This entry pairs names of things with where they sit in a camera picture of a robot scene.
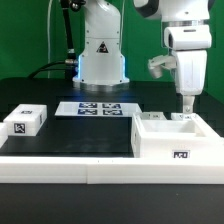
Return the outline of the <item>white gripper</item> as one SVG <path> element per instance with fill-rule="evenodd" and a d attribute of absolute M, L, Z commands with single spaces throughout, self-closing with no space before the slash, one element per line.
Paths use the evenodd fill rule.
<path fill-rule="evenodd" d="M 164 44 L 176 60 L 176 91 L 183 97 L 183 113 L 191 114 L 195 97 L 204 88 L 207 48 L 212 37 L 208 25 L 166 27 Z"/>

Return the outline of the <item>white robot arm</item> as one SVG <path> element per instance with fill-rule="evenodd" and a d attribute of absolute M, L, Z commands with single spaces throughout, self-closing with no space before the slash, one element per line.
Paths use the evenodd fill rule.
<path fill-rule="evenodd" d="M 168 54 L 148 61 L 153 77 L 164 69 L 175 80 L 176 92 L 183 97 L 185 114 L 193 112 L 194 99 L 204 87 L 207 52 L 212 36 L 209 10 L 215 0 L 132 0 L 136 11 L 145 19 L 161 21 L 162 45 Z M 125 59 L 121 54 L 121 15 L 106 0 L 60 0 L 64 13 L 85 10 L 85 48 L 75 55 L 71 31 L 68 55 L 76 62 L 73 83 L 92 91 L 107 91 L 126 85 Z"/>

